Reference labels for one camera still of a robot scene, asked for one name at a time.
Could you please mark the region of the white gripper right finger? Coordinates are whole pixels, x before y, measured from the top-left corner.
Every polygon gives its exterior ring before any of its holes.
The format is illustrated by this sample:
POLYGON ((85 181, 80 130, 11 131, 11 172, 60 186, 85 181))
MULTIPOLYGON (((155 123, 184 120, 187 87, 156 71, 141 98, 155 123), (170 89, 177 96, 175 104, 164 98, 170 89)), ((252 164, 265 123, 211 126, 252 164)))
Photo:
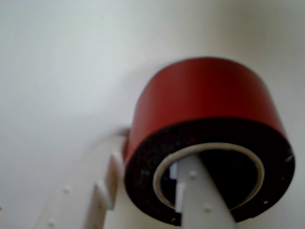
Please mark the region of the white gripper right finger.
POLYGON ((177 166, 175 210, 183 229, 235 229, 237 224, 198 155, 177 166))

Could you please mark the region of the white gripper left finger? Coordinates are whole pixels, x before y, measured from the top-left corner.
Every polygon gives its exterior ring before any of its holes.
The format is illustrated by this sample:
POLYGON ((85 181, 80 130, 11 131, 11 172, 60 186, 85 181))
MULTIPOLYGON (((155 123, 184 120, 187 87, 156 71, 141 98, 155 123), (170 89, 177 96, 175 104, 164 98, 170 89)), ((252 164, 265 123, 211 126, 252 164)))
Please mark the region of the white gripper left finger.
POLYGON ((37 229, 102 229, 124 177, 129 129, 111 135, 67 173, 47 201, 37 229))

